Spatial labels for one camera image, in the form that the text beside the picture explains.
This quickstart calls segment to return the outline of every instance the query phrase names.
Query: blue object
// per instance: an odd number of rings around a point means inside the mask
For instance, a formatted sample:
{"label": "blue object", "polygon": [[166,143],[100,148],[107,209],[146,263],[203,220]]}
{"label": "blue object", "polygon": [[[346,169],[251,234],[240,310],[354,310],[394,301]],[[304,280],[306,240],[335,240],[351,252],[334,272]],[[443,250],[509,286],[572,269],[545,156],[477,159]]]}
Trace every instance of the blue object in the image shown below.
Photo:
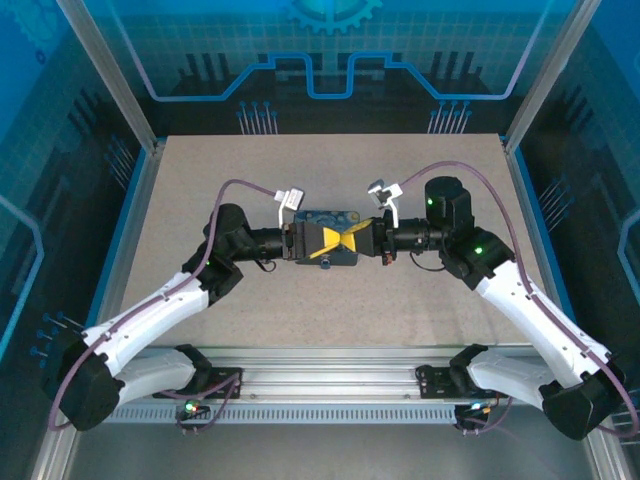
{"label": "blue object", "polygon": [[[360,214],[353,211],[301,210],[295,213],[293,221],[295,223],[316,223],[342,233],[360,223]],[[296,263],[319,265],[321,269],[328,270],[332,266],[355,266],[358,263],[358,254],[341,245],[318,258],[303,259]]]}
{"label": "blue object", "polygon": [[360,28],[361,21],[373,18],[373,9],[381,6],[381,0],[297,0],[285,8],[289,20],[297,20],[300,28],[310,27],[313,33],[324,30],[333,35],[337,30],[347,33],[350,27]]}

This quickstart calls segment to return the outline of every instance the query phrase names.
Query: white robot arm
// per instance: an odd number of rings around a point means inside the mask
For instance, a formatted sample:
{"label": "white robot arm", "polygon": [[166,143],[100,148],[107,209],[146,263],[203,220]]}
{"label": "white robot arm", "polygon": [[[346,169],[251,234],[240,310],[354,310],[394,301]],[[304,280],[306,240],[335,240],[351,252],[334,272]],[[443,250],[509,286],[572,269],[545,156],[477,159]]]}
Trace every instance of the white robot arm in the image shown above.
{"label": "white robot arm", "polygon": [[[386,190],[378,188],[370,194],[382,196],[377,203],[384,206],[389,201]],[[522,285],[513,253],[495,235],[474,226],[469,193],[457,179],[433,179],[425,186],[425,196],[426,219],[401,220],[397,209],[387,210],[383,217],[368,219],[343,234],[307,222],[251,230],[240,207],[223,205],[206,268],[178,291],[167,293],[201,264],[203,244],[182,271],[148,297],[160,295],[162,300],[133,315],[117,331],[110,328],[137,305],[87,329],[82,337],[60,335],[49,357],[43,389],[54,398],[60,379],[104,335],[107,340],[82,363],[61,403],[79,430],[92,428],[117,405],[136,398],[163,390],[190,388],[189,393],[197,394],[206,389],[211,365],[199,363],[186,351],[178,348],[163,356],[134,357],[170,328],[226,295],[242,278],[234,262],[313,258],[317,252],[343,245],[360,254],[380,256],[383,265],[389,265],[399,251],[437,250],[445,269],[509,318],[546,362],[542,367],[531,365],[484,348],[465,365],[470,381],[480,389],[533,405],[566,435],[584,438],[620,404],[620,398],[612,393],[598,364],[549,320],[534,297],[602,364],[611,365],[611,353],[573,324],[532,282],[530,292]],[[204,380],[197,378],[198,373]]]}

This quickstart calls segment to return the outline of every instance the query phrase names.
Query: gray tabletop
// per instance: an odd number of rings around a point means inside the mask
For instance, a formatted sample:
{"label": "gray tabletop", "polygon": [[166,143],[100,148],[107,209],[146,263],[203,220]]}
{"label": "gray tabletop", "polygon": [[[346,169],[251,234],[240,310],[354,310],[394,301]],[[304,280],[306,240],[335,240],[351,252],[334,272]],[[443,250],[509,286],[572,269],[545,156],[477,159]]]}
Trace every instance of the gray tabletop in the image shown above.
{"label": "gray tabletop", "polygon": [[[303,188],[304,209],[378,215],[366,193],[383,178],[401,182],[441,160],[461,160],[489,178],[515,223],[530,276],[539,285],[524,218],[497,135],[295,135],[170,137],[137,246],[123,308],[156,290],[203,241],[202,227],[229,178],[271,190]],[[509,243],[498,208],[484,186],[455,175],[473,198],[476,223]],[[400,198],[401,217],[424,216],[424,181]],[[252,228],[277,225],[277,203],[233,186],[225,201],[240,204]],[[437,266],[435,253],[419,260]],[[242,264],[244,280],[212,308],[182,322],[157,345],[415,346],[524,343],[491,305],[446,272],[416,268],[408,256],[383,268],[361,257],[357,267],[279,262],[272,274]]]}

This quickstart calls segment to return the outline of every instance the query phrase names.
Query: purple cable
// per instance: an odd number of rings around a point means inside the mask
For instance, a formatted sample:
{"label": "purple cable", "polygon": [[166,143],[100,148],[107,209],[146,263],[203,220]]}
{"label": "purple cable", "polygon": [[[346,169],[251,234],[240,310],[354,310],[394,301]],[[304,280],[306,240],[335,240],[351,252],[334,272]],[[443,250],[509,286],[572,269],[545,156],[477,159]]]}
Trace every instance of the purple cable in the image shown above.
{"label": "purple cable", "polygon": [[616,375],[611,371],[611,369],[607,366],[607,364],[604,363],[602,360],[600,360],[600,358],[598,358],[598,356],[595,353],[593,353],[589,349],[589,347],[585,345],[585,343],[582,340],[580,340],[578,336],[574,335],[574,333],[571,330],[569,330],[555,316],[555,314],[551,310],[549,310],[549,308],[542,302],[542,300],[538,298],[538,296],[533,291],[533,287],[529,282],[529,277],[527,276],[527,271],[525,269],[524,261],[522,259],[522,252],[520,250],[520,244],[518,243],[518,238],[516,236],[515,227],[511,222],[509,213],[507,212],[507,209],[505,208],[504,203],[500,198],[500,195],[498,195],[498,192],[496,191],[496,189],[493,187],[493,185],[491,185],[491,182],[489,182],[489,180],[487,180],[487,178],[484,175],[482,175],[482,173],[480,173],[478,170],[473,168],[471,165],[467,165],[466,163],[458,162],[455,160],[446,160],[443,162],[433,163],[423,168],[422,170],[418,171],[417,173],[415,173],[414,175],[406,179],[404,182],[402,182],[400,184],[400,188],[404,190],[406,186],[408,186],[418,178],[422,177],[425,173],[431,170],[435,170],[437,168],[442,168],[442,167],[457,167],[457,168],[466,170],[472,173],[476,178],[478,178],[484,184],[485,187],[487,187],[487,189],[491,193],[491,196],[493,197],[495,202],[498,204],[498,208],[500,208],[500,213],[502,213],[502,217],[504,218],[504,221],[507,224],[507,229],[509,230],[509,237],[511,237],[511,242],[513,243],[513,250],[516,256],[518,273],[520,274],[520,279],[522,280],[522,284],[524,285],[525,290],[527,291],[527,293],[529,294],[533,302],[536,304],[536,306],[547,316],[547,318],[551,320],[551,322],[556,327],[558,327],[562,331],[562,333],[564,333],[567,337],[569,337],[571,341],[580,350],[582,350],[582,352],[587,357],[589,357],[598,366],[598,368],[600,368],[600,370],[604,372],[604,374],[607,376],[607,378],[611,381],[615,389],[620,394],[620,397],[622,398],[622,401],[624,402],[625,406],[629,410],[629,415],[631,416],[631,423],[632,423],[631,429],[627,432],[618,432],[616,430],[603,427],[602,425],[598,425],[597,428],[603,432],[609,433],[618,438],[631,438],[636,436],[638,432],[640,432],[640,420],[638,419],[638,413],[636,412],[635,406],[633,405],[633,400],[631,400],[631,397],[627,392],[627,390],[624,388],[624,385],[620,382],[620,380],[618,380],[618,377],[616,377]]}
{"label": "purple cable", "polygon": [[[504,417],[505,417],[505,415],[503,414],[500,417],[500,420],[504,419]],[[469,421],[469,422],[477,423],[479,425],[484,425],[484,426],[488,425],[488,422],[485,422],[484,420],[479,420],[477,418],[467,418],[466,420]],[[483,428],[481,430],[477,430],[478,435],[481,434],[481,433],[488,432],[489,431],[488,428],[490,428],[490,427],[491,426]],[[499,427],[497,425],[497,422],[493,424],[493,428],[495,428],[497,431],[499,431],[501,433],[504,433],[505,435],[511,437],[512,440],[515,440],[517,443],[519,443],[520,446],[522,446],[533,457],[535,457],[535,459],[538,460],[538,462],[540,462],[540,464],[543,465],[547,469],[547,471],[551,475],[554,476],[554,478],[557,478],[558,480],[560,480],[562,478],[555,468],[553,468],[544,458],[542,458],[540,455],[538,455],[536,453],[536,451],[531,446],[529,446],[524,440],[522,440],[518,435],[516,435],[513,432],[510,432],[506,428]]]}
{"label": "purple cable", "polygon": [[[239,180],[239,179],[235,179],[235,178],[231,179],[231,180],[227,180],[226,182],[224,182],[224,184],[220,188],[220,191],[218,192],[218,196],[216,197],[216,202],[215,202],[215,204],[213,206],[213,211],[211,212],[211,216],[209,217],[209,231],[210,232],[214,232],[215,233],[215,231],[216,231],[215,230],[216,221],[218,219],[218,211],[220,210],[220,205],[222,204],[222,197],[224,196],[224,193],[227,190],[227,188],[229,188],[229,186],[233,185],[233,184],[239,184],[239,185],[244,185],[245,187],[253,188],[254,190],[257,190],[257,191],[259,191],[261,193],[264,193],[265,195],[269,195],[270,197],[274,197],[275,196],[275,192],[272,192],[271,190],[267,190],[266,188],[262,188],[262,187],[260,187],[258,185],[255,185],[255,184],[251,183],[251,182],[247,182],[245,180]],[[214,238],[214,235],[211,235],[211,234],[207,238],[207,248],[205,249],[204,255],[202,256],[202,260],[200,261],[200,264],[198,265],[198,267],[194,270],[194,272],[191,275],[189,275],[188,278],[186,278],[185,280],[180,282],[175,287],[167,290],[164,293],[164,295],[157,295],[157,296],[151,298],[150,300],[148,300],[147,302],[145,302],[145,303],[137,306],[133,310],[131,310],[129,313],[124,315],[120,320],[118,320],[116,323],[114,323],[106,332],[104,332],[102,335],[100,335],[98,337],[98,339],[95,342],[93,342],[84,351],[84,353],[82,355],[80,355],[78,360],[76,360],[76,362],[71,366],[71,368],[69,369],[69,371],[65,375],[64,379],[60,383],[60,388],[58,389],[58,392],[56,393],[56,396],[53,399],[53,404],[51,405],[51,410],[49,411],[49,419],[48,419],[48,426],[49,426],[50,430],[59,432],[59,431],[65,429],[65,428],[67,428],[67,427],[69,427],[71,425],[70,422],[66,422],[66,423],[64,423],[62,425],[56,425],[56,415],[58,413],[58,410],[60,409],[60,403],[62,402],[62,398],[64,397],[64,394],[66,393],[67,388],[69,388],[69,384],[71,383],[71,380],[76,375],[76,373],[78,373],[78,370],[80,369],[80,366],[82,366],[82,364],[87,360],[87,358],[89,358],[89,356],[100,345],[102,345],[105,341],[108,340],[108,338],[109,338],[109,336],[111,336],[111,334],[117,332],[118,329],[122,325],[124,325],[129,320],[131,320],[135,315],[137,315],[140,312],[143,312],[144,310],[146,310],[147,308],[155,305],[159,301],[163,300],[165,297],[169,297],[169,296],[173,295],[174,293],[178,292],[185,285],[187,285],[194,278],[196,278],[200,274],[200,272],[204,269],[204,267],[205,267],[205,265],[207,263],[207,259],[209,258],[209,255],[211,254],[211,250],[213,249],[213,238]]]}
{"label": "purple cable", "polygon": [[[225,407],[227,406],[227,403],[229,402],[229,399],[231,398],[231,395],[233,395],[233,391],[235,390],[235,386],[236,386],[236,381],[238,380],[239,375],[236,373],[235,375],[232,375],[231,377],[227,378],[224,382],[220,382],[218,385],[216,385],[215,387],[207,390],[206,392],[203,392],[201,394],[199,394],[198,396],[207,396],[211,393],[217,392],[218,390],[224,388],[225,386],[227,386],[228,384],[232,383],[231,387],[229,387],[229,390],[227,391],[227,394],[224,396],[224,401],[222,402],[222,405],[220,405],[220,408],[218,409],[218,411],[215,413],[215,415],[213,417],[211,417],[211,420],[209,420],[204,426],[197,428],[194,427],[193,430],[189,430],[186,428],[186,425],[180,421],[180,419],[176,419],[176,426],[182,428],[183,432],[188,432],[188,431],[193,431],[193,433],[199,433],[199,432],[204,432],[206,430],[209,430],[211,427],[213,427],[215,425],[215,423],[218,421],[218,419],[220,418],[220,416],[222,415],[222,412],[224,411]],[[169,395],[169,392],[162,392],[165,395],[171,396]],[[193,398],[193,397],[189,397],[186,395],[178,395],[178,394],[174,394],[173,398]]]}

